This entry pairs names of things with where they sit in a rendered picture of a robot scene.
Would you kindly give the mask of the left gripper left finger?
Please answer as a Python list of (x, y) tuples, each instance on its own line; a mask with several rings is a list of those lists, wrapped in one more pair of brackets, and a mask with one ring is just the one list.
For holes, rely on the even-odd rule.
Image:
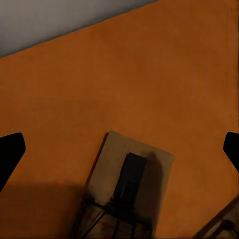
[(21, 132), (0, 138), (0, 192), (26, 152)]

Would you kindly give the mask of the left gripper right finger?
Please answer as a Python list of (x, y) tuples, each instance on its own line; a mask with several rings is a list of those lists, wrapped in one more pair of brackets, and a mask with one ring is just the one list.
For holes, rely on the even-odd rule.
[(228, 132), (224, 141), (223, 149), (239, 173), (239, 134)]

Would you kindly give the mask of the mousetrap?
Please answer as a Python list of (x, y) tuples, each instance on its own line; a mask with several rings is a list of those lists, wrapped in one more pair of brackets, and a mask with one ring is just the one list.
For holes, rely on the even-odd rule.
[(173, 159), (110, 131), (67, 239), (154, 239)]
[(239, 239), (239, 197), (194, 239)]

